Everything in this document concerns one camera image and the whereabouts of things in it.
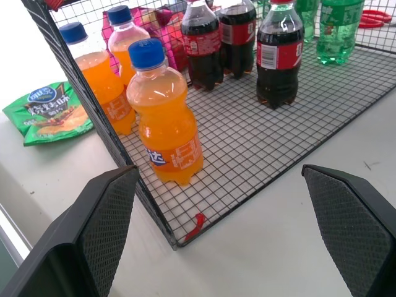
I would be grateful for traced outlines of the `green chip bag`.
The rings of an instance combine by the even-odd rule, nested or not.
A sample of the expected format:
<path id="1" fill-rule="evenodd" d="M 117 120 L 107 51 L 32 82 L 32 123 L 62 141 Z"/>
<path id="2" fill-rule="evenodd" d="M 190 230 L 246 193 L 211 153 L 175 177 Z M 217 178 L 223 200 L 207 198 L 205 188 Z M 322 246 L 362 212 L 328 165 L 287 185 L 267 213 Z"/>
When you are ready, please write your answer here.
<path id="1" fill-rule="evenodd" d="M 25 147 L 71 139 L 93 129 L 68 81 L 31 91 L 2 111 L 24 137 Z"/>

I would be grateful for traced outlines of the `pink snack bag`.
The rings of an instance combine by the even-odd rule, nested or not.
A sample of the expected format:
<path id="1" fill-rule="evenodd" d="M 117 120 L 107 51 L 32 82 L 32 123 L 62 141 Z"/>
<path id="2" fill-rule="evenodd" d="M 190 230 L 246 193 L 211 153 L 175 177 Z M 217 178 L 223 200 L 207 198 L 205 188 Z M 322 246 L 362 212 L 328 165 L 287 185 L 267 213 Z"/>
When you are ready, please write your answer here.
<path id="1" fill-rule="evenodd" d="M 166 8 L 148 9 L 135 7 L 130 9 L 136 26 L 145 29 L 151 38 L 161 41 L 168 65 L 178 71 L 187 68 L 187 57 L 184 53 L 183 38 L 181 34 L 182 12 L 172 12 Z M 107 11 L 102 13 L 103 23 L 101 35 L 110 54 L 111 68 L 119 76 L 119 62 L 110 52 L 108 40 L 113 28 L 108 20 Z"/>

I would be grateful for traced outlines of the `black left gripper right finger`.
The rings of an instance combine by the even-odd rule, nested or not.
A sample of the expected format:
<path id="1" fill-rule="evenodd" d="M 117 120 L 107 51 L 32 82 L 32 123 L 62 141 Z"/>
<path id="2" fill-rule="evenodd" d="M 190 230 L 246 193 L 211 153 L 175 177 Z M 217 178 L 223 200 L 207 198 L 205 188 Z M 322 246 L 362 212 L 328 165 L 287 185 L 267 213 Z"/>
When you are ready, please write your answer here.
<path id="1" fill-rule="evenodd" d="M 352 297 L 396 297 L 396 208 L 367 180 L 304 165 L 317 224 Z"/>

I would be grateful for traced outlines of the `green soda bottle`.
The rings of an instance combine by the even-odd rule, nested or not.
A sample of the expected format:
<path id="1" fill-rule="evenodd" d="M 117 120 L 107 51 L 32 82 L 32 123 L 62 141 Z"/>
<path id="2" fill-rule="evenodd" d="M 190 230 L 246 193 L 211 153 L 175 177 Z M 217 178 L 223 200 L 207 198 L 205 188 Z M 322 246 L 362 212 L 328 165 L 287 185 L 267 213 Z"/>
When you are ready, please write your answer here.
<path id="1" fill-rule="evenodd" d="M 364 0 L 321 0 L 317 58 L 322 64 L 344 64 L 355 47 Z"/>
<path id="2" fill-rule="evenodd" d="M 319 0 L 296 0 L 295 10 L 304 25 L 305 43 L 310 43 L 314 38 L 318 7 Z"/>

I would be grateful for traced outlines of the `cola bottle red label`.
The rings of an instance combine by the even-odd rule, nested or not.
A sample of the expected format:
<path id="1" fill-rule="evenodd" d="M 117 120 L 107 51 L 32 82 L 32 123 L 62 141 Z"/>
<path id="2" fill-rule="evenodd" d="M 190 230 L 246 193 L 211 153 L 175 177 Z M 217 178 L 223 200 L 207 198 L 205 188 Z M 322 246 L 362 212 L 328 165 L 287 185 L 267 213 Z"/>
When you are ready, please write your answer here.
<path id="1" fill-rule="evenodd" d="M 295 0 L 271 0 L 257 32 L 257 99 L 275 110 L 294 102 L 304 47 Z"/>
<path id="2" fill-rule="evenodd" d="M 189 78 L 196 89 L 211 91 L 223 82 L 220 24 L 205 0 L 186 0 L 181 22 Z"/>
<path id="3" fill-rule="evenodd" d="M 240 79 L 254 64 L 256 9 L 251 0 L 226 0 L 218 16 L 224 70 Z"/>

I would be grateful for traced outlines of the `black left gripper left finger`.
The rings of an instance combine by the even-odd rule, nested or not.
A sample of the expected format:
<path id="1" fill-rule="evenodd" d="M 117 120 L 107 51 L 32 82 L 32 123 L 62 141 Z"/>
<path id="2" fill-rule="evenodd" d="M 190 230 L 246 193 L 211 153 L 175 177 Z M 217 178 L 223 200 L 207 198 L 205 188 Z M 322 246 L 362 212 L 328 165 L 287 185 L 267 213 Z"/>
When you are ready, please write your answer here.
<path id="1" fill-rule="evenodd" d="M 138 168 L 129 165 L 91 179 L 49 225 L 0 297 L 108 297 L 138 178 Z"/>

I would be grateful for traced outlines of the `orange soda bottle blue cap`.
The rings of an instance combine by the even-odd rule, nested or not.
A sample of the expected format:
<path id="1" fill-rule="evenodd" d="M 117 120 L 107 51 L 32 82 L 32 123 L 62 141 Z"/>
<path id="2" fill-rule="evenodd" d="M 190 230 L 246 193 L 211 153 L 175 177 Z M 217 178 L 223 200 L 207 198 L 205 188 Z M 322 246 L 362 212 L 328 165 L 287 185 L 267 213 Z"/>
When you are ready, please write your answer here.
<path id="1" fill-rule="evenodd" d="M 197 122 L 186 104 L 184 76 L 166 65 L 160 40 L 144 39 L 128 47 L 136 73 L 126 96 L 139 114 L 139 135 L 157 177 L 189 184 L 203 167 Z"/>
<path id="2" fill-rule="evenodd" d="M 113 129 L 118 134 L 130 134 L 136 114 L 127 100 L 125 85 L 111 68 L 103 38 L 89 35 L 80 22 L 63 25 L 59 31 Z"/>
<path id="3" fill-rule="evenodd" d="M 108 40 L 110 52 L 119 62 L 119 76 L 127 87 L 136 71 L 132 67 L 129 46 L 137 41 L 150 38 L 149 33 L 135 25 L 129 8 L 125 5 L 107 11 L 113 32 Z"/>

